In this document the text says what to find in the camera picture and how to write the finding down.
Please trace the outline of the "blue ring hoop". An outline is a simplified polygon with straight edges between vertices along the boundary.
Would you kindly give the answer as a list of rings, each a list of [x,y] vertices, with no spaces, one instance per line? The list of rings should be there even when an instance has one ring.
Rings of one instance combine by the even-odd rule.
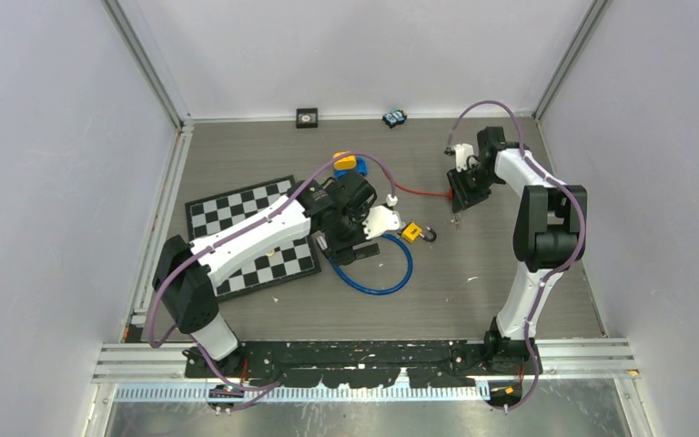
[[[349,289],[367,296],[389,296],[403,290],[410,283],[415,262],[411,250],[398,236],[385,234],[380,238],[380,245],[384,249],[392,249],[390,266],[377,264],[370,269],[347,269],[328,254],[324,258]]]

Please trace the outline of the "red cable seal tag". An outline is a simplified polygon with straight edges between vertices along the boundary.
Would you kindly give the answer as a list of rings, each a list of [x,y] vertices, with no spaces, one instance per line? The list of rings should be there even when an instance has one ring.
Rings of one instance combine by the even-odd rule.
[[[399,190],[402,190],[406,193],[412,194],[412,195],[418,195],[418,196],[425,196],[425,197],[434,197],[434,198],[446,198],[446,199],[452,199],[452,192],[448,191],[446,193],[439,193],[439,192],[430,192],[430,191],[422,191],[422,190],[417,190],[413,188],[407,188],[402,186],[399,183],[395,184],[395,187]]]

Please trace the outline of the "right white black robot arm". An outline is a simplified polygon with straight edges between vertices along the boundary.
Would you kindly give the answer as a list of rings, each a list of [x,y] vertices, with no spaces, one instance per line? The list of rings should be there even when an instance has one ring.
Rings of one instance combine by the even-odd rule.
[[[502,374],[532,360],[542,307],[563,273],[583,256],[588,197],[584,187],[562,182],[531,151],[506,141],[501,127],[480,130],[477,141],[444,150],[454,159],[447,173],[452,212],[483,202],[494,185],[510,187],[520,200],[512,235],[516,274],[481,346],[481,365]]]

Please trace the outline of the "yellow black padlock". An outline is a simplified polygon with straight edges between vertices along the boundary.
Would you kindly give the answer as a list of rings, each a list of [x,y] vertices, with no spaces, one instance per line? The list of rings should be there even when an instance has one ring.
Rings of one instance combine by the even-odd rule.
[[[423,239],[427,242],[434,242],[437,239],[436,231],[431,227],[421,227],[415,222],[410,222],[403,226],[403,229],[399,232],[400,237],[409,242],[413,243],[417,239]]]

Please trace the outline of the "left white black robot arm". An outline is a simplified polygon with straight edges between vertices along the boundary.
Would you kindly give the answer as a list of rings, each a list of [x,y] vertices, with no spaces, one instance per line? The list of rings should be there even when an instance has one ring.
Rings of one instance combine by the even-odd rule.
[[[310,178],[271,206],[236,225],[191,242],[168,239],[152,279],[155,302],[163,302],[176,328],[208,355],[218,375],[235,375],[243,362],[238,337],[219,313],[216,289],[248,262],[283,243],[319,232],[329,253],[353,261],[356,246],[378,237],[371,225],[376,212],[392,211],[398,202],[391,191],[383,204],[375,188],[351,171],[320,184]]]

